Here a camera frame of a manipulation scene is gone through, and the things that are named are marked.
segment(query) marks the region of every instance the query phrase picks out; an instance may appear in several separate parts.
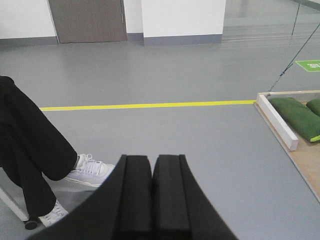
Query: green floor sticker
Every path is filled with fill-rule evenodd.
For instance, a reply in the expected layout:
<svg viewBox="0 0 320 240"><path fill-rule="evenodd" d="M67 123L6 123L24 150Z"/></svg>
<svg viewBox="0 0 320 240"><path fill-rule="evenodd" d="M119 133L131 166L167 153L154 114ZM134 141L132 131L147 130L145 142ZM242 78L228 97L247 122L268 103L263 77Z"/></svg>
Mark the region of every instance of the green floor sticker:
<svg viewBox="0 0 320 240"><path fill-rule="evenodd" d="M320 60L295 61L308 72L320 72Z"/></svg>

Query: white wall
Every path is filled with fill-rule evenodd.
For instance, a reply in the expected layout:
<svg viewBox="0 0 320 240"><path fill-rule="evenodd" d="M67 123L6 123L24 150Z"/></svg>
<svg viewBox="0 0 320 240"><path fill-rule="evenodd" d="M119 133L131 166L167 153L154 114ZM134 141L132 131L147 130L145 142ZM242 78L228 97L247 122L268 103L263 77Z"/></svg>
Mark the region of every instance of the white wall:
<svg viewBox="0 0 320 240"><path fill-rule="evenodd" d="M143 33L141 0L123 0L126 32Z"/></svg>
<svg viewBox="0 0 320 240"><path fill-rule="evenodd" d="M148 37L223 33L226 0L141 0Z"/></svg>
<svg viewBox="0 0 320 240"><path fill-rule="evenodd" d="M0 0L0 39L54 36L47 0Z"/></svg>

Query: wheel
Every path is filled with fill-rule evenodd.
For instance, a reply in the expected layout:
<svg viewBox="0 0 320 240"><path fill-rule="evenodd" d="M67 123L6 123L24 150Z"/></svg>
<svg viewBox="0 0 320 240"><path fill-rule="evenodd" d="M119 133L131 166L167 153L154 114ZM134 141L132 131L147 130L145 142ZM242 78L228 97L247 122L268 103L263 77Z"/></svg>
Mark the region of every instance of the wheel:
<svg viewBox="0 0 320 240"><path fill-rule="evenodd" d="M39 225L37 217L30 217L28 221L24 221L24 227L27 230L35 229Z"/></svg>

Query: green sandbag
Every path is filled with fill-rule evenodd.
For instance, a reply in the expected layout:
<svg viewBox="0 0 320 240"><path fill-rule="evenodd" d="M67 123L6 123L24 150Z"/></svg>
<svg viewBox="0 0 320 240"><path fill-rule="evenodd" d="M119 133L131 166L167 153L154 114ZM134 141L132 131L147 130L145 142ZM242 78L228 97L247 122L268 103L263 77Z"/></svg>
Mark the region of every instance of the green sandbag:
<svg viewBox="0 0 320 240"><path fill-rule="evenodd" d="M320 116L320 98L309 101L306 106L311 109L312 112Z"/></svg>
<svg viewBox="0 0 320 240"><path fill-rule="evenodd" d="M320 141L320 117L292 97L273 98L269 102L298 134L310 143Z"/></svg>

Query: yellow floor line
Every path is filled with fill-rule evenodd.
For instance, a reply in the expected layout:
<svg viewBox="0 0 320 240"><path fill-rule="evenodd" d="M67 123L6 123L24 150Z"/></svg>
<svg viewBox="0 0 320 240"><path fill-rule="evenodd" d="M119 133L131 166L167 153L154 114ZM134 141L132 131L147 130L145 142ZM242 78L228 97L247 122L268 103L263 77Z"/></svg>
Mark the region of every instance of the yellow floor line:
<svg viewBox="0 0 320 240"><path fill-rule="evenodd" d="M144 103L122 105L93 105L93 106L53 106L40 107L43 112L48 111L74 111L74 110L105 110L105 109L143 109L143 108L173 108L173 107L198 107L221 105L249 105L256 100L230 100L230 101L197 101L197 102L173 102L173 103Z"/></svg>

